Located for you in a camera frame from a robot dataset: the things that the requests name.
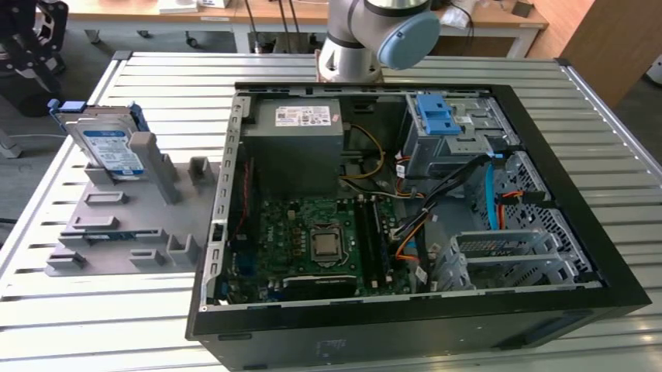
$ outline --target blue hard drive label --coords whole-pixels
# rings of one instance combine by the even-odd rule
[[[141,159],[129,148],[130,137],[122,130],[86,130],[83,135],[95,157],[111,173],[131,176],[146,172]]]

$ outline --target ram slot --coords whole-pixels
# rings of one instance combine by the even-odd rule
[[[365,285],[369,288],[382,287],[386,284],[386,270],[382,257],[380,220],[376,218],[376,203],[373,201],[357,200],[354,203],[354,218],[357,220]]]

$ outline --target power supply label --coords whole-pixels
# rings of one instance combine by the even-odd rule
[[[277,126],[331,126],[329,106],[281,106]]]
[[[129,148],[129,136],[122,130],[86,130],[90,150],[106,169],[119,175],[145,173],[143,163]]]

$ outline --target yellow cable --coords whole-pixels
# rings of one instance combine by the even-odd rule
[[[377,174],[382,170],[382,167],[385,166],[385,151],[382,150],[382,145],[380,145],[377,138],[373,137],[373,135],[369,133],[368,130],[364,129],[364,127],[358,126],[357,124],[352,124],[352,127],[360,129],[364,132],[364,134],[366,134],[366,136],[370,138],[370,140],[376,144],[377,148],[380,149],[380,164],[378,164],[376,170],[373,170],[372,172],[369,172],[366,174],[354,174],[354,175],[341,176],[341,178],[343,180],[361,180],[364,178],[373,176],[374,174]]]

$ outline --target blue drive bay latch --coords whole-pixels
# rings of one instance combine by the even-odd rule
[[[453,120],[453,108],[442,95],[418,95],[417,105],[428,134],[442,136],[462,133],[462,128]]]

